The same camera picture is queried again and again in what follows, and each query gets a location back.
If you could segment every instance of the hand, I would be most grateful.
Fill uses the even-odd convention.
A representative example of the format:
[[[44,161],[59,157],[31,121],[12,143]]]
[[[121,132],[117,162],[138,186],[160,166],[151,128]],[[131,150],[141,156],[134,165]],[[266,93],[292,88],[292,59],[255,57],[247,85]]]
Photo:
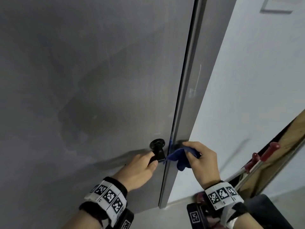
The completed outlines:
[[[201,157],[195,158],[190,152],[185,151],[194,176],[203,189],[212,186],[220,181],[217,165],[217,154],[200,142],[183,142],[184,146],[189,146],[197,150]]]
[[[122,183],[128,192],[140,188],[152,177],[157,168],[158,161],[148,165],[154,155],[153,152],[135,155],[129,164],[112,177]]]

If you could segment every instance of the blue rag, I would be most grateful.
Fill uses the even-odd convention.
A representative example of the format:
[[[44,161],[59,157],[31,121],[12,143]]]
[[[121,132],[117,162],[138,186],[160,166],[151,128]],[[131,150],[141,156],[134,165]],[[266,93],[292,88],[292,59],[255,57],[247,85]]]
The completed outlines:
[[[178,161],[177,169],[180,171],[183,171],[185,169],[185,167],[187,167],[187,168],[191,167],[189,160],[187,159],[187,157],[185,155],[184,150],[190,152],[196,158],[201,157],[201,154],[197,150],[195,150],[191,147],[183,146],[182,148],[175,150],[172,154],[170,154],[166,157],[166,161],[167,160],[174,161],[174,162]]]

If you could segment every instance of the black and white wristband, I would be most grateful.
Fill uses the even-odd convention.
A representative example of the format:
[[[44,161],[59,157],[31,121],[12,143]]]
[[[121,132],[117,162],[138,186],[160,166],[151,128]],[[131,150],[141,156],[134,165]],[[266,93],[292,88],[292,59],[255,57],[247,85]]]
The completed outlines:
[[[114,227],[120,215],[126,209],[126,195],[127,190],[124,185],[113,178],[106,177],[85,196],[85,200],[88,202],[83,203],[80,206],[80,209],[85,210],[91,216],[96,218],[101,225],[104,223],[103,220],[105,220],[106,213],[110,226]],[[88,204],[90,202],[95,204],[95,206],[91,204],[90,207],[95,208],[96,211],[93,209],[88,210],[88,207],[86,205],[84,206],[84,204]]]
[[[211,206],[214,216],[227,228],[233,228],[238,216],[247,212],[244,200],[228,182],[220,182],[205,190],[206,201]]]

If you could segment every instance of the door handle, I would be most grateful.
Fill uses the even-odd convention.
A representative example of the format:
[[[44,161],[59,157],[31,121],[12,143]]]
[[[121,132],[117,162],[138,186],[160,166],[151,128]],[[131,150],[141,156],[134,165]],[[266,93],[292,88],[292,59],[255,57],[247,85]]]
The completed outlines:
[[[150,143],[149,147],[155,155],[150,159],[149,164],[155,160],[157,160],[158,163],[165,160],[165,154],[163,151],[164,146],[165,141],[163,139],[155,139]]]

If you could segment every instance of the gray door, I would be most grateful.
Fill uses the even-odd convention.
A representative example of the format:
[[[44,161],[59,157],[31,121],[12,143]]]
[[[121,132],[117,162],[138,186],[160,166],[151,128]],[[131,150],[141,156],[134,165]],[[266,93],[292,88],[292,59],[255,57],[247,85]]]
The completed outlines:
[[[0,0],[0,228],[59,227],[153,139],[167,147],[193,3]],[[163,172],[132,211],[158,206]]]

